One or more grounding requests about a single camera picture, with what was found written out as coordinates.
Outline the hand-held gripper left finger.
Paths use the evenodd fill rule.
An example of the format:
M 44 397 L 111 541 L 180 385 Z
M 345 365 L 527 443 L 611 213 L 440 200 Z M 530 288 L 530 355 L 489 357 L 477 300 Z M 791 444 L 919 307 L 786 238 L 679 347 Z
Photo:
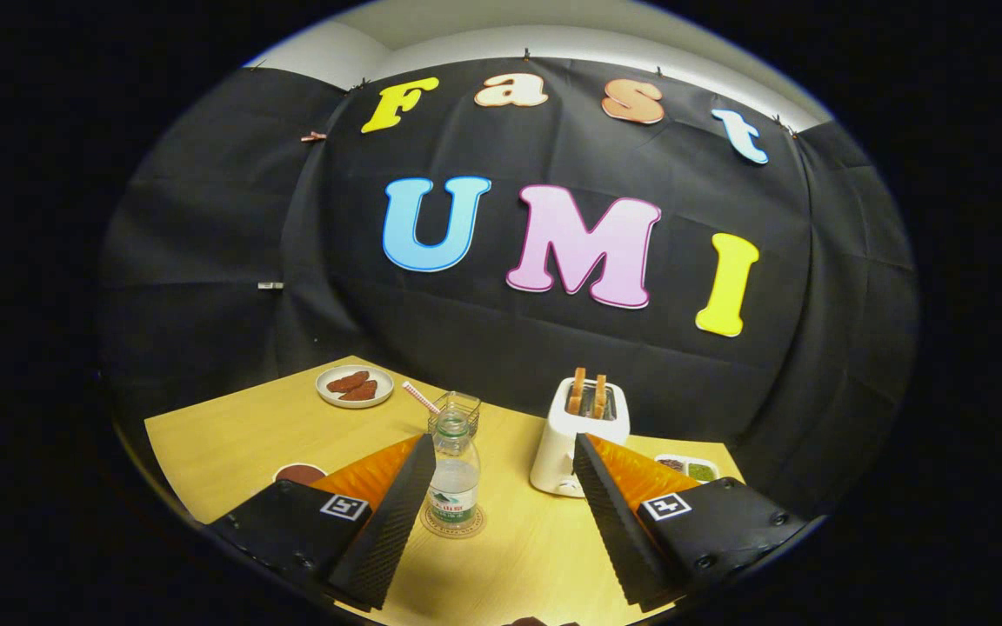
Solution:
M 275 481 L 207 527 L 298 593 L 382 609 L 434 472 L 423 433 L 314 483 Z

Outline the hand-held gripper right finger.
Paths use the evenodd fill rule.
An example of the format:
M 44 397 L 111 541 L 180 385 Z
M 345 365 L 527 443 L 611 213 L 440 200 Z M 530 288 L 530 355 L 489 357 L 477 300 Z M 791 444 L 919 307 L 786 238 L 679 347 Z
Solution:
M 573 466 L 625 600 L 643 610 L 721 595 L 806 534 L 802 516 L 735 478 L 697 483 L 589 433 Z

